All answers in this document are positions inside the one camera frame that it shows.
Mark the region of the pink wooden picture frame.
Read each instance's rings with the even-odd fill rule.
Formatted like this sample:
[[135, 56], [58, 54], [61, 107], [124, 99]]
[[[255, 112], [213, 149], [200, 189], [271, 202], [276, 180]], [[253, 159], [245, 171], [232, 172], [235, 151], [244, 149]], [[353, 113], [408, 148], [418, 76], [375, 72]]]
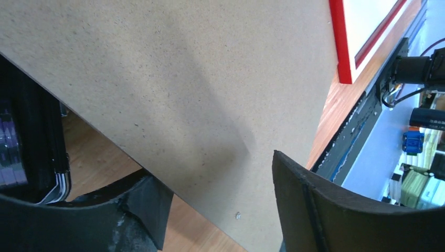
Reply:
[[412, 1], [329, 1], [338, 80], [352, 85]]

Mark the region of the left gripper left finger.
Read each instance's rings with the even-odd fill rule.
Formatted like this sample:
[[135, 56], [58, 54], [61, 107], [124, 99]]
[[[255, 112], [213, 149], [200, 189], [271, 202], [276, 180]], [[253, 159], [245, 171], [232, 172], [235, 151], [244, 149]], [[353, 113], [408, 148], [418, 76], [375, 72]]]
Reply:
[[159, 251], [172, 198], [143, 169], [71, 202], [1, 196], [1, 251]]

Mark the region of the seascape photo print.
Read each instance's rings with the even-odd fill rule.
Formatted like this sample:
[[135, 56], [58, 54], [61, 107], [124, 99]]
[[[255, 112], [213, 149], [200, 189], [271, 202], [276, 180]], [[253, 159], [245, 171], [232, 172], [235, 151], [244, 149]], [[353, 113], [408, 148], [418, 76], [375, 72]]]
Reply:
[[396, 0], [343, 1], [347, 42], [351, 55], [357, 55], [396, 2]]

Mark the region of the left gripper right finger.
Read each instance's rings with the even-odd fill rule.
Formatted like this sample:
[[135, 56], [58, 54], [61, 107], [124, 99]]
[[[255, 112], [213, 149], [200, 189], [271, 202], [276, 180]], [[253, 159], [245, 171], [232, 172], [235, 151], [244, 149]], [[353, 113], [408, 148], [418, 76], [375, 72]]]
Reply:
[[444, 208], [416, 210], [344, 189], [275, 151], [286, 251], [444, 251]]

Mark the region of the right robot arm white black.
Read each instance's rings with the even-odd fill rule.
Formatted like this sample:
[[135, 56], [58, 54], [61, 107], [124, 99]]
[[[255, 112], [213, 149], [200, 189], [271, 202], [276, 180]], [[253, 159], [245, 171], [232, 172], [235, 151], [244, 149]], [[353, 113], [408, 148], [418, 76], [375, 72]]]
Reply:
[[393, 79], [397, 83], [423, 85], [427, 90], [444, 92], [444, 48], [429, 57], [398, 57]]

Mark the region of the brown backing board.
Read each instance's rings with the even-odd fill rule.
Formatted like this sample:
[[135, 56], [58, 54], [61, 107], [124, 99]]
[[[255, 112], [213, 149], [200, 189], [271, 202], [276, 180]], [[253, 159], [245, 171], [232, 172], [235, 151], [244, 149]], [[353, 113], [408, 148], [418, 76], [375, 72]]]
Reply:
[[328, 1], [1, 1], [1, 54], [248, 251], [278, 251], [279, 150], [306, 164]]

